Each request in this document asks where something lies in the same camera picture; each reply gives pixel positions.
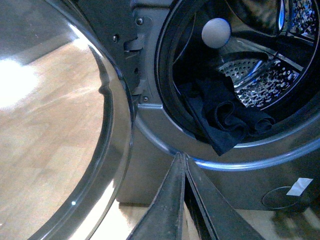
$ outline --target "wooden floor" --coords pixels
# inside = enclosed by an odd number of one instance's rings
[[[125,240],[148,207],[114,202],[91,240]],[[188,210],[184,211],[183,240],[199,240]],[[320,240],[320,204],[304,213],[237,210],[266,240]]]
[[[0,240],[24,240],[37,231],[92,158],[102,126],[101,81],[89,48],[75,43],[28,66],[0,65],[0,73],[10,71],[6,81],[16,82],[7,91],[26,86],[21,79],[34,86],[0,102]]]

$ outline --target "black cloth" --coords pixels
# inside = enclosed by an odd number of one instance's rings
[[[271,129],[275,120],[256,107],[245,107],[236,97],[230,77],[217,72],[178,86],[185,106],[208,143],[221,156],[248,135]]]

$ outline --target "washing machine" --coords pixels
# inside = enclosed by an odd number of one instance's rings
[[[25,39],[39,41],[37,45],[55,39],[58,45],[35,55],[14,55],[16,59],[28,57],[30,63],[65,43],[86,39],[104,97],[91,162],[74,191],[31,239],[67,239],[76,232],[89,236],[115,198],[150,204],[177,152],[191,156],[236,209],[303,211],[320,194],[316,0],[26,2],[36,3],[37,13],[45,9],[48,14],[35,22],[39,32],[30,25],[33,33]],[[11,7],[18,13],[21,5]],[[27,14],[26,22],[37,16]],[[215,30],[223,41],[218,47],[208,46],[203,37],[212,20],[227,26]],[[67,30],[50,30],[62,26]],[[40,32],[46,39],[39,39]],[[177,89],[194,76],[196,65],[230,77],[239,101],[269,114],[275,120],[272,128],[217,154]],[[94,224],[83,230],[88,216]]]

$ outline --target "label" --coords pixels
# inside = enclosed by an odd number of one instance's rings
[[[301,196],[304,190],[312,182],[311,178],[299,177],[298,180],[293,184],[291,189],[287,192],[288,196]]]

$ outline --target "white ball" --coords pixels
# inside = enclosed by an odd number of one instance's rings
[[[213,49],[221,48],[230,39],[231,26],[222,18],[214,18],[204,25],[201,36],[208,47]]]

